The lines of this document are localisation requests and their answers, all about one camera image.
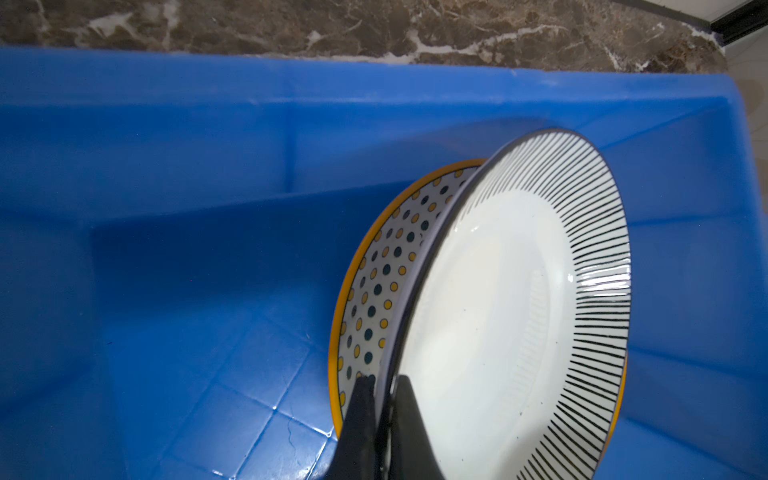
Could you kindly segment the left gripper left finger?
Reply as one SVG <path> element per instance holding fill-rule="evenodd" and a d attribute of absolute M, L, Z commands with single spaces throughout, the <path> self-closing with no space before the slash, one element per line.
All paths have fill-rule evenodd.
<path fill-rule="evenodd" d="M 347 416 L 325 480 L 371 480 L 376 478 L 375 378 L 356 379 Z"/>

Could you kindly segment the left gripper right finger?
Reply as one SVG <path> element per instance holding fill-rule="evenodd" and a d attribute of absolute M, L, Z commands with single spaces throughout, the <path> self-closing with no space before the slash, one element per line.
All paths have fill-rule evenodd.
<path fill-rule="evenodd" d="M 400 375 L 390 420 L 389 479 L 444 480 L 433 453 L 410 379 Z"/>

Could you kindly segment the yellow rimmed polka dot plate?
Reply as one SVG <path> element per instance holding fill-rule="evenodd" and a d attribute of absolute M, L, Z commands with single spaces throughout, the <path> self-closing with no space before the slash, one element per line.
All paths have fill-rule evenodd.
<path fill-rule="evenodd" d="M 328 384 L 335 430 L 343 427 L 356 378 L 376 375 L 396 332 L 391 325 L 400 290 L 422 242 L 460 186 L 482 165 L 472 159 L 427 174 L 379 215 L 358 247 L 337 300 L 330 338 Z M 549 433 L 572 451 L 604 454 L 615 429 L 624 387 L 629 303 L 611 313 L 579 293 L 574 359 Z"/>

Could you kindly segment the black striped white plate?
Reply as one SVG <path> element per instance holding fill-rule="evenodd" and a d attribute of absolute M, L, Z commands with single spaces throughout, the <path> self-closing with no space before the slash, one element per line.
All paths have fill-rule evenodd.
<path fill-rule="evenodd" d="M 611 313 L 628 301 L 629 336 L 630 236 L 612 172 L 584 136 L 536 131 L 459 189 L 403 288 L 376 391 L 383 475 L 405 375 L 445 479 L 592 478 L 604 454 L 548 436 L 579 293 Z"/>

